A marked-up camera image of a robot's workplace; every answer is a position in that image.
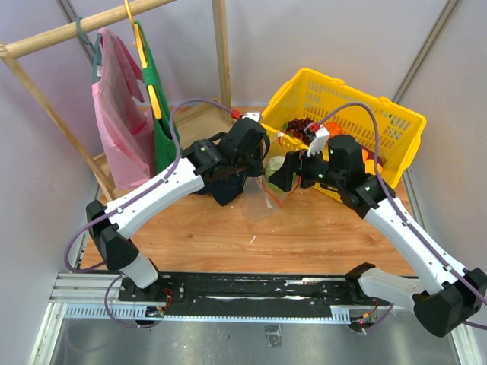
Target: plastic bag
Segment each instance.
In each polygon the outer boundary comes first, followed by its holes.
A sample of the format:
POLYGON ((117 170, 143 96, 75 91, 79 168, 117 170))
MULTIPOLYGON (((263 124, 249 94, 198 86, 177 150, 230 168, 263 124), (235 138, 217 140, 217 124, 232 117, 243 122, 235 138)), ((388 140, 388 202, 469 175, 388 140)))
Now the plastic bag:
POLYGON ((266 173, 257 178, 247 178, 243 186, 243 200, 245 214, 251 221, 258 221, 278 212, 285 200, 298 188, 299 178, 293 179, 294 185, 290 192, 283 192, 277 186, 270 184, 267 179, 284 162, 285 152, 281 146, 281 132, 270 135, 270 148, 263 161, 266 173))

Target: red clip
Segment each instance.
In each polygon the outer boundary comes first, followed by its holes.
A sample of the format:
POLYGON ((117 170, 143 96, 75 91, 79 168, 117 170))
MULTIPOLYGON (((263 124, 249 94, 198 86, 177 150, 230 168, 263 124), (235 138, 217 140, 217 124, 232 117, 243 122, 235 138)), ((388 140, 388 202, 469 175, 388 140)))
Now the red clip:
POLYGON ((310 131, 312 131, 313 133, 316 133, 318 132, 318 129, 321 128, 321 125, 319 125, 318 123, 313 123, 310 125, 310 131))
POLYGON ((236 109, 233 109, 230 113, 230 116, 233 118, 233 119, 239 119, 241 114, 238 110, 236 109))

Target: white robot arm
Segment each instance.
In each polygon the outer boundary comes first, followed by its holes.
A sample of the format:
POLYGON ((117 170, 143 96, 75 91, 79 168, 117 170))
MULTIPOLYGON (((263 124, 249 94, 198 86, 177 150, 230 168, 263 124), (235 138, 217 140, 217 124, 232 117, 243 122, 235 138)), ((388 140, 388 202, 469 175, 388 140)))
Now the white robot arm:
MULTIPOLYGON (((404 256, 419 279, 402 278, 383 272, 374 265, 364 263, 351 270, 345 279, 349 293, 356 302, 365 298, 380 298, 416 314, 420 323, 431 333, 444 336, 461 322, 478 312, 481 303, 452 274, 452 269, 462 273, 482 295, 487 289, 487 276, 476 268, 468 271, 456 259, 445 252, 409 215, 394 191, 391 202, 384 194, 376 176, 366 174, 361 157, 361 146, 348 135, 329 140, 329 162, 321 152, 328 142, 328 133, 322 126, 310 128, 312 143, 308 151, 292 151, 286 154, 281 169, 270 176, 269 181, 289 192, 293 175, 301 177, 301 188, 307 189, 319 183, 325 189, 340 194, 344 204, 359 217, 376 227, 404 256), (406 222, 397 214, 397 207, 406 222), (412 225, 424 237, 433 250, 450 266, 434 255, 414 234, 412 225)), ((248 113, 238 119, 232 130, 218 138, 200 140, 183 153, 173 174, 162 180, 166 171, 128 195, 103 206, 94 201, 87 206, 88 220, 117 210, 118 214, 95 224, 90 234, 103 256, 108 269, 121 271, 140 288, 148 292, 157 284, 159 271, 130 241, 130 237, 149 219, 166 207, 219 179, 226 179, 237 171, 245 170, 248 176, 263 174, 262 148, 266 131, 260 125, 259 113, 248 113), (220 138, 218 144, 213 142, 220 138), (141 192, 151 189, 129 207, 120 206, 141 192)))

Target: yellow plastic basket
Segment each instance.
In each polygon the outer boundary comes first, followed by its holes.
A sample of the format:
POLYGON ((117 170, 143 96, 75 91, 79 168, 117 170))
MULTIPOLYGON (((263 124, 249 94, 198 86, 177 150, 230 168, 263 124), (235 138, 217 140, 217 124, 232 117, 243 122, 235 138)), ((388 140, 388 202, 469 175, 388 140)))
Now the yellow plastic basket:
MULTIPOLYGON (((282 130, 285 122, 295 118, 320 121, 339 106, 359 101, 367 104, 379 125, 379 156, 385 160, 382 177, 393 188, 399 183, 403 171, 409 167, 421 143, 421 133, 426 118, 391 102, 386 97, 372 97, 349 87, 343 80, 331 78, 310 68, 302 68, 272 97, 263 112, 263 126, 269 135, 282 130)), ((367 112, 351 106, 331 118, 342 126, 343 132, 355 137, 358 143, 373 151, 375 148, 374 126, 367 112)), ((285 152, 306 149, 296 138, 282 136, 285 152)), ((328 160, 327 148, 323 158, 328 160)), ((340 200, 337 193, 320 188, 321 192, 340 200)))

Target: wooden rod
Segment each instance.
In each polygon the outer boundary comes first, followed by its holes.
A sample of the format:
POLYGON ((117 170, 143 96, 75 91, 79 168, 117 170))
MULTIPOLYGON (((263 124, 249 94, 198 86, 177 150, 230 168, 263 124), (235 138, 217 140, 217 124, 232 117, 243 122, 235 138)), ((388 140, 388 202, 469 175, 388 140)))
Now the wooden rod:
POLYGON ((221 103, 231 109, 230 62, 228 60, 227 9, 225 0, 212 0, 212 7, 221 103))
POLYGON ((88 166, 93 170, 98 181, 103 183, 109 190, 115 189, 115 186, 113 186, 113 184, 103 173, 101 168, 94 162, 93 158, 88 153, 86 148, 84 148, 83 144, 71 132, 71 129, 64 122, 64 120, 62 120, 56 109, 54 109, 54 106, 51 105, 51 103, 47 99, 47 96, 41 91, 41 89, 36 85, 32 78, 30 78, 29 74, 25 71, 19 61, 14 59, 8 53, 8 50, 5 48, 5 45, 2 42, 0 42, 0 58, 2 58, 2 61, 7 65, 8 68, 10 68, 10 71, 12 71, 15 76, 17 76, 20 82, 30 92, 30 94, 37 101, 37 103, 44 109, 47 115, 54 121, 58 128, 61 129, 61 132, 64 133, 66 138, 75 147, 76 151, 79 152, 79 154, 87 162, 88 166))
MULTIPOLYGON (((135 0, 130 2, 130 10, 132 15, 141 14, 145 11, 157 8, 159 6, 169 4, 174 0, 135 0)), ((91 15, 80 21, 81 30, 83 33, 89 33, 93 30, 100 29, 107 25, 122 21, 127 18, 127 11, 125 5, 117 6, 116 8, 102 11, 101 13, 91 15)), ((55 44, 70 40, 78 36, 76 30, 76 23, 70 23, 48 30, 44 33, 39 33, 35 36, 30 36, 23 40, 10 43, 5 46, 8 53, 14 59, 29 55, 41 49, 54 46, 55 44)))

